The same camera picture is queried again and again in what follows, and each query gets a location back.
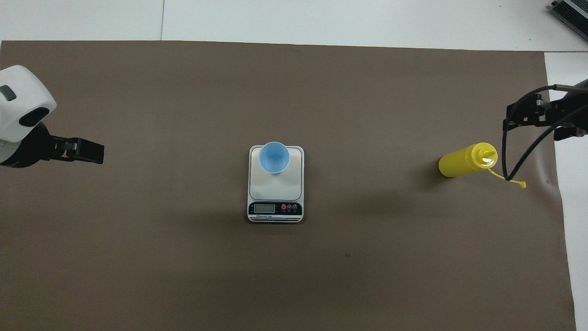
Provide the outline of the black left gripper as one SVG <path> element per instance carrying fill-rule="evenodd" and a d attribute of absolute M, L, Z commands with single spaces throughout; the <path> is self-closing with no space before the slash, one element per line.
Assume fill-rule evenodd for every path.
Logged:
<path fill-rule="evenodd" d="M 51 160 L 103 164 L 105 146 L 80 137 L 51 136 L 43 122 L 35 126 L 21 141 L 0 141 L 2 167 L 29 167 L 40 160 L 47 160 L 49 155 Z"/>

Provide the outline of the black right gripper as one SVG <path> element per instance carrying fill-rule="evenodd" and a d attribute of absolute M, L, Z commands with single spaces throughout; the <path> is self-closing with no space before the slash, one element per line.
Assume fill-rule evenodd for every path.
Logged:
<path fill-rule="evenodd" d="M 588 80 L 585 79 L 573 86 L 556 85 L 557 91 L 565 91 L 566 94 L 560 100 L 548 103 L 544 101 L 542 94 L 533 94 L 506 107 L 504 119 L 504 131 L 508 132 L 521 126 L 549 126 L 550 123 L 575 113 L 568 122 L 573 125 L 557 126 L 553 130 L 553 140 L 561 141 L 571 137 L 583 137 L 588 126 Z"/>

